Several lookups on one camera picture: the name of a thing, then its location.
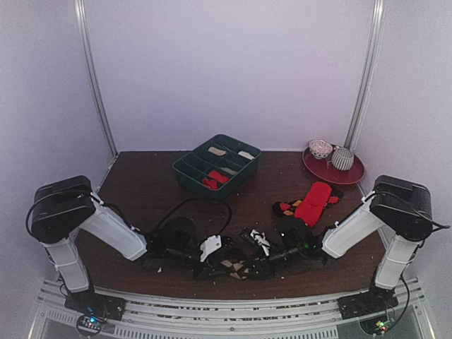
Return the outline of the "brown argyle sock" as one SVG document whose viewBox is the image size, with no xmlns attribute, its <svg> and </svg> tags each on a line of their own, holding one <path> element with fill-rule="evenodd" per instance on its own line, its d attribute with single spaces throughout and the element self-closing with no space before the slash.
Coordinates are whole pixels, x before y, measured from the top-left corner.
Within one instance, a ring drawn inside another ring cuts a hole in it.
<svg viewBox="0 0 452 339">
<path fill-rule="evenodd" d="M 220 260 L 220 265 L 227 274 L 237 280 L 248 278 L 249 267 L 247 265 L 249 257 L 238 248 L 232 248 Z"/>
</svg>

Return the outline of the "green compartment tray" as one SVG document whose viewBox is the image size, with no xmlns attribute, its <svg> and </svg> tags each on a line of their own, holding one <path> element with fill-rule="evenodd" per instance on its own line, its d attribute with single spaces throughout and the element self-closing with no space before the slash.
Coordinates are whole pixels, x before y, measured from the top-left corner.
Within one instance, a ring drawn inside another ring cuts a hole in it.
<svg viewBox="0 0 452 339">
<path fill-rule="evenodd" d="M 227 154 L 222 157 L 214 155 L 208 152 L 211 146 L 223 149 Z M 238 155 L 242 150 L 252 154 L 254 159 L 249 160 Z M 260 156 L 259 148 L 231 136 L 217 134 L 179 158 L 172 168 L 179 185 L 201 198 L 223 201 L 258 169 Z M 221 170 L 222 167 L 229 167 L 237 173 L 231 175 Z M 208 173 L 212 170 L 230 178 L 226 184 L 218 182 L 217 190 L 211 190 L 202 184 L 202 179 L 209 177 Z"/>
</svg>

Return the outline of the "red snowflake sock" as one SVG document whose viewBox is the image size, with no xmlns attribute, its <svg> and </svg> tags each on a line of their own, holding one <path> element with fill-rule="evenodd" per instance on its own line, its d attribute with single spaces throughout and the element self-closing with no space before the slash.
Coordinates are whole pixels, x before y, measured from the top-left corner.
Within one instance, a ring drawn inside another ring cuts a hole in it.
<svg viewBox="0 0 452 339">
<path fill-rule="evenodd" d="M 209 177 L 204 177 L 202 179 L 202 184 L 206 186 L 207 188 L 211 190 L 217 190 L 218 189 L 218 182 L 214 179 L 211 179 Z"/>
</svg>

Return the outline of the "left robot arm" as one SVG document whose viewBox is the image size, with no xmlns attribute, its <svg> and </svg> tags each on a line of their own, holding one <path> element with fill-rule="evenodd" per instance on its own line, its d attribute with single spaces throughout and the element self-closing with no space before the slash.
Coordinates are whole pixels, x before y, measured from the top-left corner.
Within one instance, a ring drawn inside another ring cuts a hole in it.
<svg viewBox="0 0 452 339">
<path fill-rule="evenodd" d="M 232 239 L 221 233 L 196 242 L 195 225 L 188 218 L 167 214 L 149 231 L 126 221 L 120 209 L 105 203 L 81 175 L 40 187 L 27 212 L 25 228 L 42 244 L 74 302 L 87 314 L 102 306 L 75 245 L 79 230 L 118 251 L 125 259 L 150 267 L 163 258 L 214 266 L 232 250 Z"/>
</svg>

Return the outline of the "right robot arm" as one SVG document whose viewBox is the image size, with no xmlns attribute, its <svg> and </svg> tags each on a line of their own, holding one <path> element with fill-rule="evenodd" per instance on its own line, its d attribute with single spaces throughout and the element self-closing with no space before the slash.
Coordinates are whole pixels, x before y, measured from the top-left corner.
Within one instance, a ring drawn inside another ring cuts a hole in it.
<svg viewBox="0 0 452 339">
<path fill-rule="evenodd" d="M 333 200 L 330 194 L 316 194 L 302 201 L 276 203 L 273 207 L 279 217 L 276 230 L 283 248 L 277 250 L 271 246 L 262 232 L 243 230 L 242 238 L 258 247 L 260 253 L 243 262 L 237 276 L 257 280 L 271 278 L 279 263 L 297 256 L 307 263 L 325 265 L 331 259 L 342 257 L 371 233 L 389 227 L 394 236 L 375 270 L 369 291 L 362 296 L 362 306 L 375 312 L 387 303 L 389 293 L 424 241 L 439 230 L 449 229 L 449 225 L 432 220 L 431 194 L 427 187 L 381 175 L 374 182 L 374 188 L 346 218 L 318 235 L 313 234 L 314 223 L 306 213 L 317 218 Z"/>
</svg>

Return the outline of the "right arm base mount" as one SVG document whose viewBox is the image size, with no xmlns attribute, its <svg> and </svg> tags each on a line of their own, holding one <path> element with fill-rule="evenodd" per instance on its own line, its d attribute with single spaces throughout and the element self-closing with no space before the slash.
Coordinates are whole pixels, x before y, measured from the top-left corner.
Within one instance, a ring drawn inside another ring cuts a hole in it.
<svg viewBox="0 0 452 339">
<path fill-rule="evenodd" d="M 342 320 L 359 319 L 359 327 L 367 335 L 383 335 L 391 324 L 388 311 L 398 306 L 394 290 L 376 288 L 337 300 Z"/>
</svg>

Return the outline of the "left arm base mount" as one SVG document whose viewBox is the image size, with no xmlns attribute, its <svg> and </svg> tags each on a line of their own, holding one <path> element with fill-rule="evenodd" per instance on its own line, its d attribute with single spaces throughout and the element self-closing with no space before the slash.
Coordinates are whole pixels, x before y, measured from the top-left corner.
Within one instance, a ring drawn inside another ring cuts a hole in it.
<svg viewBox="0 0 452 339">
<path fill-rule="evenodd" d="M 76 330 L 82 336 L 91 338 L 99 335 L 109 320 L 122 320 L 126 300 L 86 290 L 67 292 L 64 306 L 81 314 L 75 322 Z"/>
</svg>

